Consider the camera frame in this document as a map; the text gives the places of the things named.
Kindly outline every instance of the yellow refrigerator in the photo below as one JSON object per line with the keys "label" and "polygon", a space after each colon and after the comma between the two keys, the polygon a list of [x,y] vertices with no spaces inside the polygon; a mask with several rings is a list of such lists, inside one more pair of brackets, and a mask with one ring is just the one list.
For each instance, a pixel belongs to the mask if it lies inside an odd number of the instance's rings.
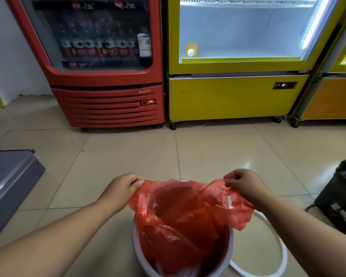
{"label": "yellow refrigerator", "polygon": [[302,120],[346,119],[346,26],[316,79],[290,118],[292,127]]}
{"label": "yellow refrigerator", "polygon": [[346,0],[168,0],[168,97],[178,121],[289,113]]}

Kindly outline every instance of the red refrigerator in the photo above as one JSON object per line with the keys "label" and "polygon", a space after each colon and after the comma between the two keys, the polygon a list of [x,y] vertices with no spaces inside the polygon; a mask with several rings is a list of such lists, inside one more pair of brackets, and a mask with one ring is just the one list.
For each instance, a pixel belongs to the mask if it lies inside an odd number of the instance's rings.
{"label": "red refrigerator", "polygon": [[69,123],[163,123],[160,0],[7,0]]}

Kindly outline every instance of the left arm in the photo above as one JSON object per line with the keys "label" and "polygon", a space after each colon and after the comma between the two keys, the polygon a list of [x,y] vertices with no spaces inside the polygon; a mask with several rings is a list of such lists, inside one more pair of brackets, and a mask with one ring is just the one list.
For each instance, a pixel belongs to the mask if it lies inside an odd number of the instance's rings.
{"label": "left arm", "polygon": [[94,203],[0,248],[0,277],[62,276],[142,184],[136,174],[119,176]]}

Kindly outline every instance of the yellow bottom panel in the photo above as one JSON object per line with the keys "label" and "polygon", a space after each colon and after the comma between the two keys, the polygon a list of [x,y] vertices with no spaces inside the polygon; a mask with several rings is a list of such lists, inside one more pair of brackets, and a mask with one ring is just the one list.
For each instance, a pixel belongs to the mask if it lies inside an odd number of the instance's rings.
{"label": "yellow bottom panel", "polygon": [[[308,75],[172,78],[170,119],[209,120],[286,115]],[[274,89],[278,84],[287,89]]]}
{"label": "yellow bottom panel", "polygon": [[346,78],[323,78],[301,116],[304,120],[346,119]]}

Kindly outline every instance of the person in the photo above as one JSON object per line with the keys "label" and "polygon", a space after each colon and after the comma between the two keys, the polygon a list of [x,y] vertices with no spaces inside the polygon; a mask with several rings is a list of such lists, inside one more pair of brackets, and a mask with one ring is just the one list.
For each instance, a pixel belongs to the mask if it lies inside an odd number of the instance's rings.
{"label": "person", "polygon": [[[346,277],[345,234],[274,195],[252,170],[236,169],[224,179],[267,217],[309,276]],[[0,277],[62,276],[143,182],[136,174],[121,175],[94,203],[0,248]]]}

